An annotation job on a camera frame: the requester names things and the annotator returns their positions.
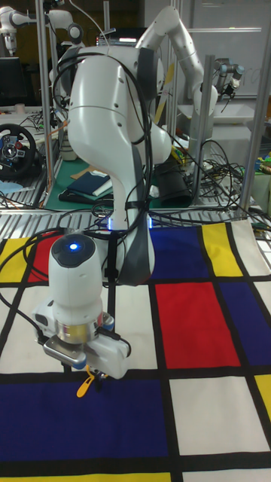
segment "mondrian pattern mat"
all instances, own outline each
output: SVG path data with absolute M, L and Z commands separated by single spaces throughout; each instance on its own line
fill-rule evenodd
M 46 279 L 21 254 L 3 268 L 1 482 L 271 481 L 271 274 L 251 226 L 151 236 L 148 284 L 113 296 L 130 369 L 83 398 L 85 371 L 64 374 L 17 313 L 48 296 Z M 3 240 L 0 263 L 25 241 Z M 51 243 L 32 250 L 40 271 Z

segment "yellow clip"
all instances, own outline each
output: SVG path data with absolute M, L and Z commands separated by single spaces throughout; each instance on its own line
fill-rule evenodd
M 78 398 L 82 398 L 84 397 L 84 395 L 86 395 L 87 393 L 87 390 L 89 389 L 91 383 L 93 382 L 93 380 L 95 379 L 94 375 L 92 375 L 90 373 L 90 367 L 87 365 L 86 366 L 86 369 L 87 369 L 87 374 L 89 375 L 88 378 L 82 383 L 82 385 L 78 388 L 78 391 L 77 391 L 77 396 Z

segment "steering wheel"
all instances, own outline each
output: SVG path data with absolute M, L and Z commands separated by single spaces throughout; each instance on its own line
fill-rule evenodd
M 0 125 L 0 179 L 24 175 L 32 165 L 35 150 L 35 140 L 27 129 L 17 124 Z

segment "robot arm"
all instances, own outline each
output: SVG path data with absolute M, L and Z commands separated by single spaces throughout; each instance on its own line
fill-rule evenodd
M 155 52 L 146 63 L 140 50 L 127 47 L 80 49 L 62 59 L 78 62 L 71 85 L 69 141 L 86 162 L 111 176 L 114 211 L 111 230 L 68 234 L 57 240 L 50 252 L 50 299 L 33 313 L 48 338 L 44 351 L 62 363 L 82 368 L 86 363 L 114 378 L 128 369 L 129 343 L 108 330 L 112 318 L 102 311 L 102 279 L 119 284 L 143 283 L 154 268 L 154 250 L 145 209 L 151 179 L 151 151 L 146 152 L 148 177 L 142 176 L 142 160 L 131 141 L 129 122 L 142 106 L 141 122 L 148 147 L 149 121 L 146 99 L 157 93 Z M 67 70 L 69 77 L 74 71 Z M 148 69 L 152 79 L 142 92 L 141 73 Z M 136 91 L 132 97 L 132 86 Z
M 216 59 L 215 69 L 219 71 L 218 82 L 216 84 L 218 101 L 220 102 L 223 99 L 224 94 L 232 99 L 240 86 L 240 80 L 245 71 L 244 67 L 233 64 L 231 59 Z M 225 88 L 225 82 L 229 74 L 233 75 L 230 77 L 228 85 Z
M 17 29 L 37 23 L 35 15 L 22 14 L 11 7 L 0 8 L 0 34 L 5 38 L 6 48 L 11 56 L 17 50 L 16 33 Z M 47 26 L 53 24 L 55 29 L 65 29 L 73 44 L 80 44 L 83 38 L 83 30 L 73 22 L 72 16 L 67 11 L 50 10 L 45 14 L 45 23 Z
M 193 114 L 190 126 L 189 153 L 192 157 L 195 157 L 197 133 L 199 132 L 203 67 L 197 56 L 193 40 L 182 23 L 176 8 L 164 8 L 148 27 L 136 47 L 147 47 L 156 50 L 166 35 L 169 36 L 175 55 L 191 89 Z M 218 92 L 215 86 L 212 86 L 208 122 L 209 130 L 212 129 L 213 113 L 217 100 Z

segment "blue square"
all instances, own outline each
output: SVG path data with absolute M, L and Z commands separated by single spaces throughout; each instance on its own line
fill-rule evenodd
M 196 227 L 155 228 L 151 239 L 155 251 L 152 279 L 209 277 Z
M 251 365 L 271 365 L 271 327 L 246 283 L 221 283 L 222 294 Z
M 0 460 L 167 456 L 158 380 L 107 380 L 77 398 L 80 384 L 0 386 Z

